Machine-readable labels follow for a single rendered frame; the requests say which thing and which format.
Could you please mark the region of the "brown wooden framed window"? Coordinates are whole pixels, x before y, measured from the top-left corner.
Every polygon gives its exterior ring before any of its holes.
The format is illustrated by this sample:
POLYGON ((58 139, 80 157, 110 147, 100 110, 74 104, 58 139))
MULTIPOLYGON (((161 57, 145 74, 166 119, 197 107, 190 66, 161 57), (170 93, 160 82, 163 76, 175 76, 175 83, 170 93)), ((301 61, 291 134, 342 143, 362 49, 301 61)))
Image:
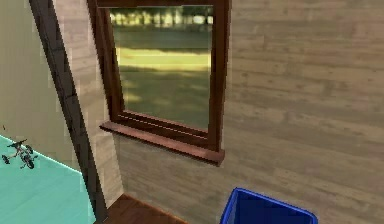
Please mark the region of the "brown wooden framed window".
POLYGON ((231 0, 86 0, 101 70, 109 119, 104 131, 138 139, 169 151, 218 166, 225 158, 221 147, 225 98, 231 0), (124 108, 109 10, 117 7, 213 7, 212 55, 208 129, 132 112, 124 108))

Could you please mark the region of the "blue plastic bin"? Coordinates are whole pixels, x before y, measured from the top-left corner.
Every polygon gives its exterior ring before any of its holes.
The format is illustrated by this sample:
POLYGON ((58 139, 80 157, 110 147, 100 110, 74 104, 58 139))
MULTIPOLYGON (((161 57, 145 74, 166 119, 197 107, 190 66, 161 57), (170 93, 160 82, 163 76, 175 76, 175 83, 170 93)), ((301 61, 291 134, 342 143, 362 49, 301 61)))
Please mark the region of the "blue plastic bin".
POLYGON ((219 224, 319 224, 304 209, 236 187, 228 198, 219 224))

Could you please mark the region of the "small grey toy tricycle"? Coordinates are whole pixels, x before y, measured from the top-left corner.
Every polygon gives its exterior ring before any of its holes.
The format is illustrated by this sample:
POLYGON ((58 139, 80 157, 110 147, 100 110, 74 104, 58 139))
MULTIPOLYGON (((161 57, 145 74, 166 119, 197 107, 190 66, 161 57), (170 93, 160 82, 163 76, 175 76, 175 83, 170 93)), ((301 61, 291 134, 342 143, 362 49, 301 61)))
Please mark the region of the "small grey toy tricycle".
POLYGON ((1 156, 5 164, 9 164, 11 158, 19 157, 23 162, 21 169, 23 169, 25 166, 27 166, 29 169, 33 169, 35 167, 34 160, 37 158, 37 155, 34 154, 34 150, 30 145, 23 146, 24 142, 25 140, 21 140, 8 145, 8 147, 14 148, 16 152, 13 155, 1 156))

